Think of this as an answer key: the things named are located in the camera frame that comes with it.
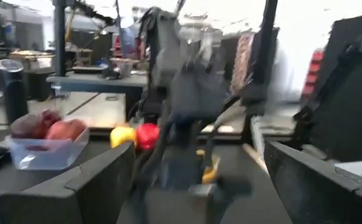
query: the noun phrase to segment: black cable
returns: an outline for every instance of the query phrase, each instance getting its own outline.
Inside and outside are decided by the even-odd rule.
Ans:
[[[133,114],[134,110],[136,110],[138,108],[138,105],[140,104],[140,101],[134,103],[134,105],[131,107],[131,109],[129,110],[128,114],[126,115],[126,122],[128,122],[129,120],[131,120],[131,115]]]
[[[210,132],[207,141],[206,146],[204,148],[205,154],[204,154],[204,160],[202,164],[202,169],[205,170],[207,167],[212,167],[212,152],[214,150],[214,140],[215,136],[218,134],[218,129],[230,121],[234,121],[235,119],[244,116],[246,114],[246,110],[242,111],[236,111],[235,113],[230,114],[229,116],[225,118],[218,119],[213,126],[212,131]]]

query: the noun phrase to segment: clear plastic bin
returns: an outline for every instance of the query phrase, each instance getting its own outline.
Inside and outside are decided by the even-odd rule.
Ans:
[[[13,139],[6,138],[12,162],[20,170],[62,170],[71,166],[88,144],[86,128],[75,140]],[[48,151],[29,150],[32,147],[49,148]]]

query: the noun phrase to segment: person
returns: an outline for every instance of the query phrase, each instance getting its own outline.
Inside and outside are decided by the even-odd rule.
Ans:
[[[136,55],[136,40],[135,33],[132,29],[134,24],[132,1],[129,0],[116,0],[118,1],[118,11],[120,12],[121,20],[121,33],[123,35],[124,45],[121,50],[124,51],[127,58],[133,58]]]

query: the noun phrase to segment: red fruit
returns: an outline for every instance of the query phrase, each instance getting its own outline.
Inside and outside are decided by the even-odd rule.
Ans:
[[[12,138],[42,139],[48,128],[37,114],[27,114],[11,124]]]
[[[79,119],[73,119],[71,121],[68,121],[68,123],[74,128],[73,140],[76,140],[80,136],[80,134],[85,131],[85,128],[87,128],[85,123]]]
[[[57,112],[57,111],[44,110],[42,112],[42,116],[44,117],[44,119],[48,119],[48,120],[53,121],[53,123],[55,123],[56,121],[62,120],[62,118],[60,117],[59,112]]]
[[[76,140],[84,130],[85,125],[81,121],[58,121],[50,127],[45,138],[51,140]]]
[[[160,135],[160,128],[151,123],[140,125],[136,129],[136,138],[139,148],[142,150],[150,150],[156,146],[156,142]]]

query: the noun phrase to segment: cylindrical bin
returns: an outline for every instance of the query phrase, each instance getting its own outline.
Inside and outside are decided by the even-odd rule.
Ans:
[[[26,91],[22,82],[23,69],[21,62],[11,59],[0,60],[1,91],[9,125],[29,112]]]

